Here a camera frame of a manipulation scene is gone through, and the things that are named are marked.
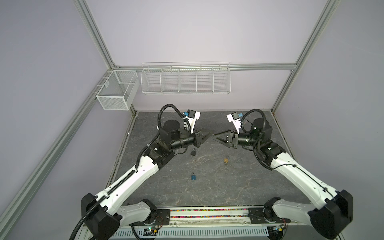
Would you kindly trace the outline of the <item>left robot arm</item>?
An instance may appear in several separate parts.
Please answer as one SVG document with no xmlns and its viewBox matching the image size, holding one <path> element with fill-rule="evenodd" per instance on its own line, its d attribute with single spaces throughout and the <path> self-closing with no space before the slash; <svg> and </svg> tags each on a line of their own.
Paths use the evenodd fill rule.
<svg viewBox="0 0 384 240">
<path fill-rule="evenodd" d="M 151 224 L 156 220 L 157 207 L 144 199 L 125 206 L 126 199 L 148 178 L 161 170 L 176 150 L 188 146 L 199 148 L 210 131 L 197 131 L 200 112 L 187 110 L 181 113 L 173 104 L 163 106 L 157 117 L 154 138 L 138 154 L 135 164 L 119 179 L 96 195 L 86 194 L 81 200 L 81 219 L 74 227 L 70 239 L 74 240 L 83 225 L 94 240 L 108 240 L 123 226 L 136 222 Z"/>
</svg>

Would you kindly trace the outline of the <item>black padlock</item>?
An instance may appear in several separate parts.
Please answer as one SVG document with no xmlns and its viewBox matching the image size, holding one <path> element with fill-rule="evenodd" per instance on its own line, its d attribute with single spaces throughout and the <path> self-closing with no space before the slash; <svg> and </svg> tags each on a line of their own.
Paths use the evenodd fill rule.
<svg viewBox="0 0 384 240">
<path fill-rule="evenodd" d="M 191 155 L 196 156 L 196 154 L 197 154 L 197 149 L 193 148 L 191 151 Z"/>
</svg>

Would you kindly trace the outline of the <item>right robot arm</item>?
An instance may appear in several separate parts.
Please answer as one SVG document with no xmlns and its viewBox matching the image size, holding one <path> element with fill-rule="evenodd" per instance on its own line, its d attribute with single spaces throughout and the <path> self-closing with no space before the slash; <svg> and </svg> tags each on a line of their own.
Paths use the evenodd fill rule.
<svg viewBox="0 0 384 240">
<path fill-rule="evenodd" d="M 315 177 L 272 141 L 273 128 L 262 110 L 252 109 L 245 114 L 234 112 L 228 114 L 227 119 L 234 124 L 235 130 L 215 134 L 216 142 L 253 152 L 262 167 L 279 172 L 311 202 L 305 205 L 274 197 L 264 204 L 261 213 L 249 212 L 249 217 L 263 218 L 269 223 L 286 219 L 297 221 L 313 227 L 328 240 L 341 236 L 353 220 L 353 196 Z"/>
</svg>

